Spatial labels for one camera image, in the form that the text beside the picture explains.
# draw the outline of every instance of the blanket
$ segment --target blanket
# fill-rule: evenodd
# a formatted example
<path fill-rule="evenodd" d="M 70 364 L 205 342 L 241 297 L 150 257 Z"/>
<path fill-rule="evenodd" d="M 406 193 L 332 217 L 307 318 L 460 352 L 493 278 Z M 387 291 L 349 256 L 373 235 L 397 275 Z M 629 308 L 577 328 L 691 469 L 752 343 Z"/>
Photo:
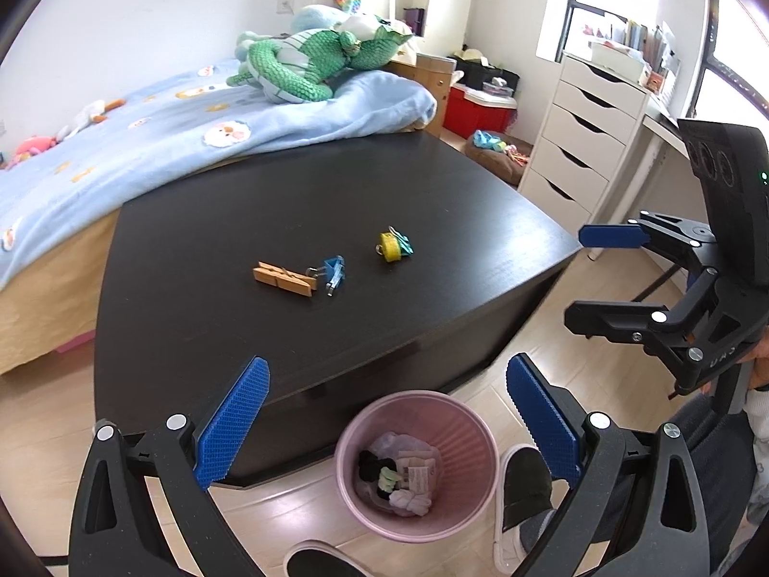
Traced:
<path fill-rule="evenodd" d="M 383 71 L 341 75 L 329 101 L 280 105 L 227 87 L 236 71 L 233 59 L 152 84 L 103 123 L 0 171 L 0 290 L 126 201 L 228 157 L 397 132 L 435 114 L 420 84 Z"/>

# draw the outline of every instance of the window frame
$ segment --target window frame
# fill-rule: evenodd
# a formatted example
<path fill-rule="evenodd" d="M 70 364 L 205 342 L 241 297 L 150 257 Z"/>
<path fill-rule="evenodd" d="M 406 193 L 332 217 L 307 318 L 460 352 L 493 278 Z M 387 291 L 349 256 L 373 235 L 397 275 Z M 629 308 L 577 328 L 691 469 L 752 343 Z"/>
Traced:
<path fill-rule="evenodd" d="M 769 103 L 766 98 L 741 75 L 715 57 L 716 42 L 718 40 L 718 3 L 719 0 L 710 0 L 707 33 L 705 34 L 705 45 L 702 49 L 702 61 L 700 62 L 699 71 L 697 71 L 697 80 L 686 116 L 689 118 L 697 117 L 697 101 L 700 99 L 702 82 L 705 79 L 705 72 L 710 71 L 748 100 L 769 121 Z"/>
<path fill-rule="evenodd" d="M 558 49 L 555 52 L 555 62 L 560 63 L 561 59 L 564 57 L 564 49 L 566 48 L 566 42 L 569 38 L 569 29 L 571 28 L 572 20 L 574 20 L 574 9 L 582 9 L 583 11 L 587 11 L 589 13 L 593 13 L 595 15 L 601 15 L 606 16 L 614 15 L 615 17 L 618 17 L 623 22 L 627 23 L 628 18 L 623 15 L 618 15 L 613 11 L 605 11 L 602 8 L 598 8 L 595 6 L 591 6 L 590 4 L 584 4 L 582 2 L 579 2 L 578 0 L 568 0 L 566 3 L 566 15 L 564 15 L 564 25 L 560 30 L 560 39 L 558 39 Z"/>

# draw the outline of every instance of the gray sock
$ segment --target gray sock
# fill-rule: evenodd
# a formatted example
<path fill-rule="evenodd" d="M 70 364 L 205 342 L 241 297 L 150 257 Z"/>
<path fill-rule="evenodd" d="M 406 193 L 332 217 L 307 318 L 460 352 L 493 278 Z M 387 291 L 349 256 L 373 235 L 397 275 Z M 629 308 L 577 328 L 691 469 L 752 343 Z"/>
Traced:
<path fill-rule="evenodd" d="M 537 540 L 550 524 L 553 514 L 555 514 L 555 510 L 545 510 L 521 523 L 521 544 L 526 553 L 532 552 L 533 546 L 537 544 Z"/>

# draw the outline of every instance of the wall outlet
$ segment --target wall outlet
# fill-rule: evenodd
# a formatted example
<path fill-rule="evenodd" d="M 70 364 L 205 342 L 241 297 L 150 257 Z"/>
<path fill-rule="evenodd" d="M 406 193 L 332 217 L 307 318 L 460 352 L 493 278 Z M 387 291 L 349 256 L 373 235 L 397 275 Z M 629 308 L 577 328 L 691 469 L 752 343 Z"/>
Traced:
<path fill-rule="evenodd" d="M 278 15 L 293 15 L 294 14 L 294 1 L 293 0 L 278 0 Z"/>

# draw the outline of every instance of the white drawer cabinet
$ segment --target white drawer cabinet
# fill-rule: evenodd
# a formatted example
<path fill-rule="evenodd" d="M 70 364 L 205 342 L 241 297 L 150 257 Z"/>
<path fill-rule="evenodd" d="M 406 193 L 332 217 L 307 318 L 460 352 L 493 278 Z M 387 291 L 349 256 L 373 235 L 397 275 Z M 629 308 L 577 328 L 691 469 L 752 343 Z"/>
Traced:
<path fill-rule="evenodd" d="M 565 54 L 520 193 L 573 235 L 603 221 L 648 102 L 636 84 Z"/>

